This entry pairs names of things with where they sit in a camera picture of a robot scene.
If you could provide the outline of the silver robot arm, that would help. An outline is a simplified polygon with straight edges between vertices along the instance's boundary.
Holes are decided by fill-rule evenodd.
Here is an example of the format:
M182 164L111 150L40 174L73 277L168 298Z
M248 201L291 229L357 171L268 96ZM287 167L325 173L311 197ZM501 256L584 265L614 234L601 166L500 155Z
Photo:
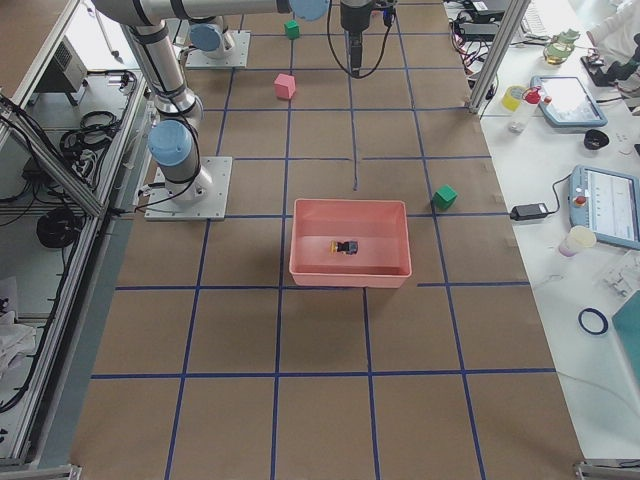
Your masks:
M96 1L97 10L119 23L154 92L161 121L148 149L164 175L167 200L180 207L209 199L214 180L199 151L203 118L199 97L187 86L165 21L210 20L225 15L293 13L306 21L328 18L329 1Z
M189 38L193 46L213 59L226 58L235 48L235 40L223 16L191 20Z

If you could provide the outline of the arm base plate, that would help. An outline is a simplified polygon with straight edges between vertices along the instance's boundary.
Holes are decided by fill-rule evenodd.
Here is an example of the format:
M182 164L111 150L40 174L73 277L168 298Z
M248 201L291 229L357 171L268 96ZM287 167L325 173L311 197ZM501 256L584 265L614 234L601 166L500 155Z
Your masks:
M195 46L187 56L186 67L188 69L230 69L245 68L248 60L248 50L251 33L247 30L229 30L235 40L233 53L222 59L213 59L205 56Z
M145 209L148 221L223 220L226 213L233 159L231 157L202 157L201 170L193 185L180 196L176 184L169 189L153 189Z

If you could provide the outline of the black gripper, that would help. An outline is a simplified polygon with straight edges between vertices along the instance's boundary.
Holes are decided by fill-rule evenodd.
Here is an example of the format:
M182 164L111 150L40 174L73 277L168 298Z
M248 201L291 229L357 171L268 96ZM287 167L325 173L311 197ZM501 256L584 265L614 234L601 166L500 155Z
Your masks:
M359 77L362 68L362 32L370 26L372 0L341 0L340 22L348 32L349 70L351 77Z

